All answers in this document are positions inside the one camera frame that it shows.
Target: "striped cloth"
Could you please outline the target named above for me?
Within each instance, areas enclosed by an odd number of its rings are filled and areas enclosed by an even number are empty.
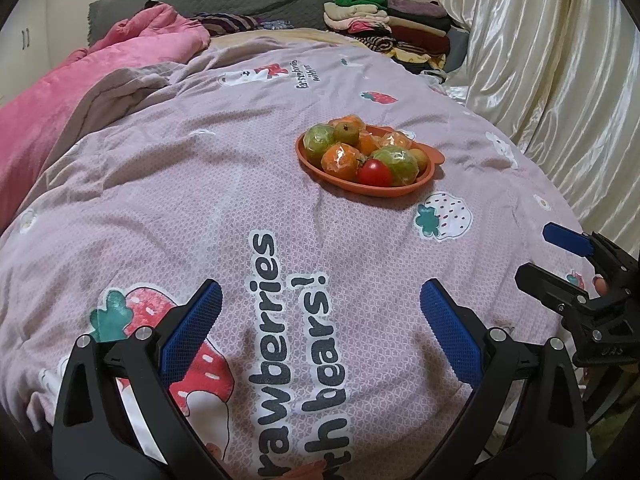
[[[366,34],[364,32],[347,34],[347,36],[354,40],[358,40],[360,43],[366,45],[370,50],[379,52],[380,54],[386,54],[396,46],[396,38],[393,36],[380,36],[379,34]]]
[[[209,35],[212,38],[261,28],[258,20],[251,16],[243,16],[242,14],[226,14],[224,12],[210,14],[209,12],[199,12],[195,16],[192,16],[191,19],[200,22],[202,26],[209,31]]]
[[[418,54],[419,56],[424,56],[425,54],[428,54],[427,49],[421,46],[415,46],[411,43],[407,43],[406,41],[398,41],[398,44],[396,46],[401,48],[402,50],[406,50],[407,52]]]

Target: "wooden cabinet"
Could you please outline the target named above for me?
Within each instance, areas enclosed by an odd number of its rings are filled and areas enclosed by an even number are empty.
[[[47,0],[19,0],[0,29],[0,105],[51,68],[46,6]]]

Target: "wrapped fruit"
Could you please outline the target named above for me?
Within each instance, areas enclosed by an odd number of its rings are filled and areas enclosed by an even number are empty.
[[[350,146],[355,146],[360,139],[360,131],[356,123],[341,121],[334,126],[335,142],[344,142]]]
[[[384,134],[380,139],[380,148],[383,146],[400,146],[401,148],[409,150],[413,144],[413,141],[409,139],[409,137],[400,132],[389,132],[388,134]]]
[[[367,132],[361,132],[356,147],[360,153],[369,156],[380,148],[380,137]]]
[[[370,158],[358,170],[358,182],[365,186],[391,187],[393,180],[391,170],[375,158]]]
[[[424,170],[427,169],[427,166],[429,165],[429,157],[427,157],[426,153],[424,153],[423,150],[420,150],[418,148],[409,150],[409,153],[411,153],[415,157],[415,161],[418,163],[418,169],[420,170],[418,174],[421,174]]]
[[[400,146],[385,146],[371,155],[391,171],[392,186],[408,186],[418,176],[418,162],[408,150]]]
[[[364,128],[366,126],[364,121],[361,118],[359,118],[357,115],[347,115],[346,117],[340,117],[338,119],[334,119],[332,121],[329,121],[329,126],[335,126],[338,123],[355,124],[359,132],[364,131]]]
[[[356,180],[362,155],[353,146],[339,142],[322,156],[322,169],[326,174],[353,182]]]
[[[306,160],[318,167],[324,152],[335,144],[334,128],[328,124],[316,124],[305,132],[302,139]]]

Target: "blue gripper pad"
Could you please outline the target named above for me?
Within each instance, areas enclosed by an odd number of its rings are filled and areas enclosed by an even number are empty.
[[[545,225],[542,229],[542,236],[550,244],[583,258],[593,254],[593,246],[586,236],[553,222]]]
[[[184,379],[222,310],[222,289],[212,282],[162,347],[160,380],[165,388]]]
[[[451,306],[457,305],[437,285],[437,280],[424,283],[420,309],[458,380],[476,389],[482,380],[482,352]]]

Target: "stack of clothes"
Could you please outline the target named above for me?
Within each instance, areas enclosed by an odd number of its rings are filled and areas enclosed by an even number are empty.
[[[324,4],[330,30],[350,36],[419,74],[441,71],[451,20],[437,4],[409,0],[334,0]]]
[[[386,0],[334,0],[324,4],[324,22],[330,30],[385,54],[395,45],[385,8]]]
[[[451,28],[451,19],[445,9],[434,2],[387,0],[387,13],[393,36],[398,40],[397,48],[430,57],[421,70],[417,63],[399,59],[407,70],[420,73],[444,69],[450,51],[447,32]]]

